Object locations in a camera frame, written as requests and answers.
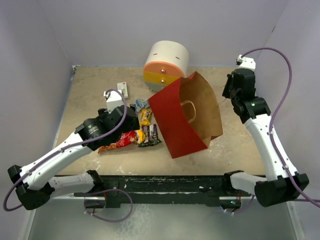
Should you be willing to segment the red candy snack bag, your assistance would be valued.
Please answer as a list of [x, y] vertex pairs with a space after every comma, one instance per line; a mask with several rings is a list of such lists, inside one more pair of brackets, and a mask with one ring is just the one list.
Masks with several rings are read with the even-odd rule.
[[132, 143], [136, 143], [136, 134], [135, 131], [130, 131], [130, 132], [126, 132], [123, 133], [120, 137], [120, 139], [116, 142], [116, 143], [111, 143], [108, 146], [102, 146], [98, 149], [97, 153], [98, 154], [102, 154], [106, 151], [111, 151], [111, 150], [115, 150], [115, 149], [119, 149], [119, 148], [123, 148], [126, 146], [129, 146]]

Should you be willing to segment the yellow candy packet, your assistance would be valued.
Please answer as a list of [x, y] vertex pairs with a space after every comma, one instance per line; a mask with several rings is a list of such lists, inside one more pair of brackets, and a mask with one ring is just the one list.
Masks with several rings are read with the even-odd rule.
[[146, 140], [146, 135], [143, 130], [138, 129], [138, 130], [135, 130], [134, 132], [135, 132], [137, 144], [141, 144]]
[[152, 117], [152, 109], [151, 108], [144, 108], [141, 110], [141, 118], [139, 121], [140, 126], [149, 126], [151, 124], [151, 117]]

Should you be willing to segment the purple candy packet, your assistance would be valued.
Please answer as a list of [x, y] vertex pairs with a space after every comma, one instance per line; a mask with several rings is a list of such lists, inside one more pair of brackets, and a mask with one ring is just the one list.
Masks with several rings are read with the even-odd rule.
[[141, 130], [143, 131], [144, 135], [145, 135], [145, 140], [143, 141], [144, 144], [148, 144], [149, 143], [149, 125], [143, 125], [141, 127]]

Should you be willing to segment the dark brown candy packet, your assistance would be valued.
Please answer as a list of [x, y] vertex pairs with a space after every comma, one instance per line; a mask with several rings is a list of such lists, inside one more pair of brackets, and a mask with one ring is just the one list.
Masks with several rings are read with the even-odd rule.
[[155, 146], [162, 141], [159, 139], [158, 136], [158, 128], [156, 124], [150, 124], [149, 125], [149, 138], [148, 138], [148, 144], [141, 143], [138, 144], [138, 147], [144, 148], [144, 147], [152, 147]]

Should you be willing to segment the red brown paper bag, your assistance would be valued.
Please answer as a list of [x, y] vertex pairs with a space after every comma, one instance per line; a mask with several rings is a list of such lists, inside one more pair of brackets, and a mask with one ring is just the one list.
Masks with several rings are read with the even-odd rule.
[[223, 135], [215, 92], [197, 71], [175, 80], [148, 102], [173, 159], [205, 150]]

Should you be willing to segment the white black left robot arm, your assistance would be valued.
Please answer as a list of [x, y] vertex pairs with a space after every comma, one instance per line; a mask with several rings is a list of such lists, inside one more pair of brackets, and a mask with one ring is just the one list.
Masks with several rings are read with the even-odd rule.
[[38, 160], [25, 166], [11, 166], [7, 171], [21, 206], [34, 210], [62, 195], [101, 194], [104, 183], [95, 170], [79, 175], [56, 175], [74, 161], [100, 147], [118, 142], [123, 133], [138, 130], [139, 127], [133, 105], [117, 106], [112, 112], [101, 108], [97, 117], [86, 119], [60, 145]]

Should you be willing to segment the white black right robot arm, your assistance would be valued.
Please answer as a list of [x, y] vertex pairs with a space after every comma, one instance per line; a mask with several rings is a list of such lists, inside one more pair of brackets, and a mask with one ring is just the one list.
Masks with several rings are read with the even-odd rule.
[[265, 177], [242, 170], [231, 171], [224, 175], [222, 190], [228, 196], [239, 190], [247, 192], [254, 195], [261, 206], [269, 207], [297, 199], [298, 189], [304, 190], [309, 178], [298, 172], [281, 145], [273, 146], [273, 142], [279, 144], [280, 140], [270, 123], [272, 116], [267, 102], [256, 96], [255, 82], [253, 70], [237, 68], [227, 75], [222, 95], [231, 100], [234, 112], [253, 137]]

